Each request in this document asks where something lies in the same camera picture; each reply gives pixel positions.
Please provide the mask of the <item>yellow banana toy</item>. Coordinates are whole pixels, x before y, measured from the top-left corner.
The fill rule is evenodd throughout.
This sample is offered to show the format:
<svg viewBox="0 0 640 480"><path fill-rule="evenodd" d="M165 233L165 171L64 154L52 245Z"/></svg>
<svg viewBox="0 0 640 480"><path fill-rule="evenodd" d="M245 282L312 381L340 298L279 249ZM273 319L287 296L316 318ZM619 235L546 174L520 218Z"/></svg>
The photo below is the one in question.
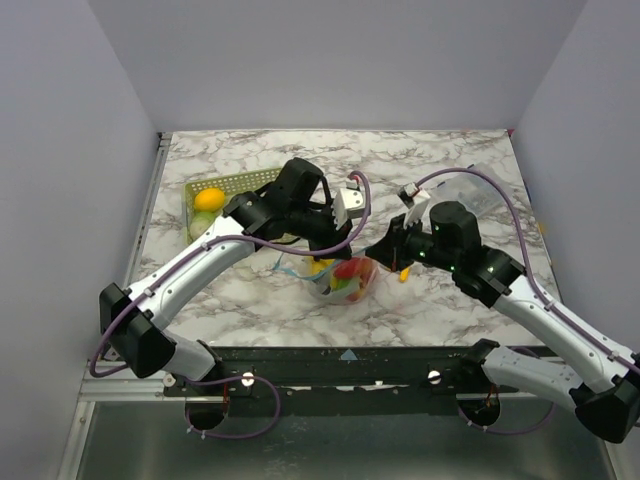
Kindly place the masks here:
<svg viewBox="0 0 640 480"><path fill-rule="evenodd" d="M306 259L306 265L304 267L304 273L307 276L314 276L317 274L321 274L327 268L330 268L332 264L335 262L334 259L314 259L313 257L309 257Z"/></svg>

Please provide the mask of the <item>clear zip top bag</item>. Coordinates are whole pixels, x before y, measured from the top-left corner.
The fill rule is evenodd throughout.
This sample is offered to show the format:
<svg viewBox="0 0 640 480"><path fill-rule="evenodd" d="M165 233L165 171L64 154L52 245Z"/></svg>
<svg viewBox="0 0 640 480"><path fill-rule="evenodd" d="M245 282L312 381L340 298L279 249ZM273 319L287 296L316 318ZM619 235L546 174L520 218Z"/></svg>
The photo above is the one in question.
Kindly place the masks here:
<svg viewBox="0 0 640 480"><path fill-rule="evenodd" d="M358 250L349 260L315 259L281 254L273 270L302 282L317 301L332 305L359 302L373 289L378 264Z"/></svg>

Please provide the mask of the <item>green leaf toy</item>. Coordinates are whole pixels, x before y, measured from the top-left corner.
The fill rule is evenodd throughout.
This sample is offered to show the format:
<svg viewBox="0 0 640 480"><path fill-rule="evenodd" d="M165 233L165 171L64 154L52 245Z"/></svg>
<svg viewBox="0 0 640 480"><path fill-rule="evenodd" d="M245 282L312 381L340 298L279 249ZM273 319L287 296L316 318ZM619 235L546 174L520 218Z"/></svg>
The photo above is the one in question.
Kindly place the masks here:
<svg viewBox="0 0 640 480"><path fill-rule="evenodd" d="M339 292L341 295L349 295L353 289L358 289L359 281L355 278L337 278L333 277L330 280L330 285L333 288L332 293Z"/></svg>

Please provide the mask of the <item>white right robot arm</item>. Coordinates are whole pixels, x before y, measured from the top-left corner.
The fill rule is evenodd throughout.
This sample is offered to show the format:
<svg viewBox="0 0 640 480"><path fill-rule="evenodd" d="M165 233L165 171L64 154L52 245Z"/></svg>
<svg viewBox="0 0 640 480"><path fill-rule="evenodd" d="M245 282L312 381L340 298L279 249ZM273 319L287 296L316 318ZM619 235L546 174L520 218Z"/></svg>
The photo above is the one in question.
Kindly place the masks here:
<svg viewBox="0 0 640 480"><path fill-rule="evenodd" d="M447 271L465 295L492 308L541 340L562 364L481 341L460 367L469 390L509 386L550 400L574 413L597 437L621 443L639 419L639 356L606 337L542 289L528 267L486 246L477 218L461 203L445 201L421 221L393 218L385 236L365 251L391 271L415 262Z"/></svg>

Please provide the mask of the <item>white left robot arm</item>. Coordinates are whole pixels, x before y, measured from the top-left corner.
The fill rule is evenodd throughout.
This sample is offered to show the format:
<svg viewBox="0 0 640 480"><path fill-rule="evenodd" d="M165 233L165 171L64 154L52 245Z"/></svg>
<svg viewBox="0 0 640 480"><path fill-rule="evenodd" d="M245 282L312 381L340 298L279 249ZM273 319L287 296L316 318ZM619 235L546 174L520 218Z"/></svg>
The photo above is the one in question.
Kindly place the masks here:
<svg viewBox="0 0 640 480"><path fill-rule="evenodd" d="M139 378L166 371L187 378L201 395L214 393L222 372L213 352L201 341L169 336L166 328L197 293L266 241L289 234L307 240L313 257L350 258L348 235L365 201L352 182L324 203L313 202L316 188L326 184L319 168L293 158L274 181L235 195L202 235L155 273L127 288L105 287L99 295L105 342Z"/></svg>

